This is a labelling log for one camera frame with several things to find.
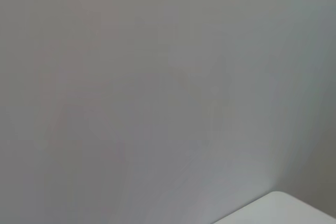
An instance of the wall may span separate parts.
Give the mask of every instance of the wall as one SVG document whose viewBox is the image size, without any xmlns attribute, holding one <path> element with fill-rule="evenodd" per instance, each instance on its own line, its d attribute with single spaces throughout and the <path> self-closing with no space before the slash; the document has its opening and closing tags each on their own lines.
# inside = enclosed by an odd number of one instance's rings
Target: wall
<svg viewBox="0 0 336 224">
<path fill-rule="evenodd" d="M 334 212 L 334 0 L 0 0 L 0 222 Z"/>
</svg>

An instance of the white table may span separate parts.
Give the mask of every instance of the white table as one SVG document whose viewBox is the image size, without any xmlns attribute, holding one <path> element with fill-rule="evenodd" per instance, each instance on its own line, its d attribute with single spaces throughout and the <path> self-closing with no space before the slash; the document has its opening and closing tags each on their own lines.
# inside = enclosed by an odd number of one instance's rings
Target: white table
<svg viewBox="0 0 336 224">
<path fill-rule="evenodd" d="M 336 224 L 336 219 L 293 196 L 274 191 L 215 224 Z"/>
</svg>

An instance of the white wall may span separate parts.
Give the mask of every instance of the white wall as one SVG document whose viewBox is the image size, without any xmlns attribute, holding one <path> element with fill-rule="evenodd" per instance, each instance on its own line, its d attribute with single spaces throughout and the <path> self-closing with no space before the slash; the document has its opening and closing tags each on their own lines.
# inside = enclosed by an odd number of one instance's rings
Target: white wall
<svg viewBox="0 0 336 224">
<path fill-rule="evenodd" d="M 0 0 L 0 222 L 335 214 L 335 0 Z"/>
</svg>

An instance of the gray wall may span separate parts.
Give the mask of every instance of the gray wall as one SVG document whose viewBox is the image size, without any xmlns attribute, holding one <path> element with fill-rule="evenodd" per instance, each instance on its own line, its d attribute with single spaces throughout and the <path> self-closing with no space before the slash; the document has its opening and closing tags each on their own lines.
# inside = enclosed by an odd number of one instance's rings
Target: gray wall
<svg viewBox="0 0 336 224">
<path fill-rule="evenodd" d="M 0 222 L 336 215 L 335 0 L 0 0 Z"/>
</svg>

